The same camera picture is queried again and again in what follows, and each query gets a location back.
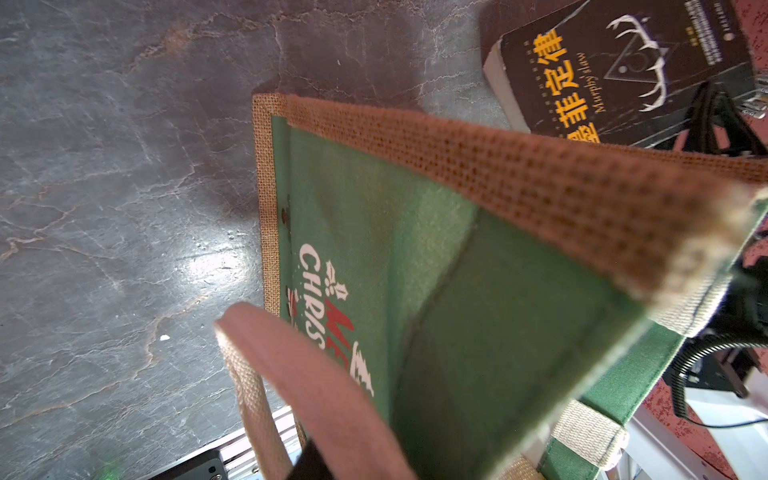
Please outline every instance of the coiled cable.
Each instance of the coiled cable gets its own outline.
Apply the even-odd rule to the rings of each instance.
[[[733,429],[768,422],[768,419],[754,420],[752,422],[735,423],[733,425],[704,425],[688,417],[688,405],[685,403],[685,382],[688,380],[690,369],[694,364],[715,352],[726,349],[768,348],[768,339],[758,334],[727,333],[712,335],[698,339],[696,343],[683,348],[672,363],[674,379],[670,388],[672,390],[672,407],[676,417],[685,419],[694,425],[707,427],[708,429]]]

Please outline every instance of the yellow chinese characters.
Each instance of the yellow chinese characters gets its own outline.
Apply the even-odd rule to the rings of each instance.
[[[538,63],[549,65],[550,61],[558,61],[562,55],[568,52],[561,48],[560,42],[563,38],[558,36],[554,28],[546,35],[538,34],[533,41],[533,51],[538,55]]]
[[[587,110],[587,102],[585,99],[578,96],[578,94],[572,94],[566,98],[563,98],[562,103],[558,100],[555,102],[558,106],[554,111],[560,115],[560,122],[563,126],[568,128],[572,124],[576,124],[579,121],[587,120],[584,114]]]
[[[574,69],[570,60],[563,60],[563,67],[558,67],[557,70],[545,68],[544,74],[547,75],[545,85],[552,90],[553,95],[559,95],[566,87],[578,87],[578,84],[574,83]]]
[[[600,143],[598,131],[595,130],[594,124],[592,122],[589,122],[589,125],[580,125],[579,128],[568,134],[568,139],[576,141],[590,141],[593,144]]]

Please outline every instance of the book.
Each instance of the book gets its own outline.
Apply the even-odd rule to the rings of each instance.
[[[756,91],[727,0],[580,0],[504,34],[483,71],[513,130],[638,147],[685,130],[707,80]]]

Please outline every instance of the woven fabric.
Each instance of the woven fabric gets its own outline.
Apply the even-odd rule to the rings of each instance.
[[[629,443],[624,427],[576,400],[568,403],[552,436],[601,470],[616,466]]]
[[[304,432],[304,427],[301,425],[301,422],[299,422],[296,415],[293,416],[293,422],[296,425],[296,435],[299,437],[299,446],[304,450],[307,444],[306,432]]]
[[[743,239],[752,190],[633,151],[293,96],[286,115],[450,186],[645,303],[695,290]]]
[[[536,472],[527,458],[520,455],[509,465],[509,468],[504,470],[498,480],[544,480],[544,477]]]
[[[261,376],[253,370],[232,342],[216,331],[219,348],[235,384],[237,406],[248,440],[256,453],[265,480],[283,480],[292,468],[266,400]]]
[[[284,111],[285,97],[280,94],[253,97],[253,139],[256,143],[264,308],[273,315],[280,315],[280,248],[277,238],[277,195],[271,122],[273,115],[282,116]]]
[[[762,187],[768,184],[768,162],[762,159],[721,157],[682,151],[662,151],[625,145],[599,144],[602,148],[675,164],[692,170],[707,171],[718,177],[731,178]]]
[[[650,318],[682,336],[696,336],[712,319],[731,279],[731,274],[710,276],[694,294],[651,314]]]

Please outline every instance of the stone floor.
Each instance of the stone floor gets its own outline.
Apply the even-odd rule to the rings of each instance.
[[[263,302],[252,91],[505,127],[482,55],[566,3],[0,2],[3,478],[135,478],[239,428],[211,323]]]

